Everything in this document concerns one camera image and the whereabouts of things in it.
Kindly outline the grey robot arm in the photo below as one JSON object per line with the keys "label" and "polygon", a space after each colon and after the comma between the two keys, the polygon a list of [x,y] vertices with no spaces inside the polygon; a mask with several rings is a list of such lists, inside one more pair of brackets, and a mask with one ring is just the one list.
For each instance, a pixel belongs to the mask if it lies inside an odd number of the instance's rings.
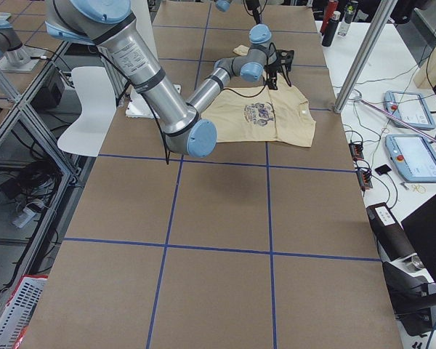
{"label": "grey robot arm", "polygon": [[47,1],[47,32],[56,39],[103,47],[134,90],[159,117],[163,143],[173,153],[203,158],[217,143],[215,125],[201,118],[234,76],[260,79],[276,60],[265,24],[249,32],[245,56],[222,58],[196,91],[184,100],[136,29],[130,1]]}
{"label": "grey robot arm", "polygon": [[233,0],[215,0],[215,7],[220,11],[220,12],[226,12],[229,10],[231,4],[232,4]]}

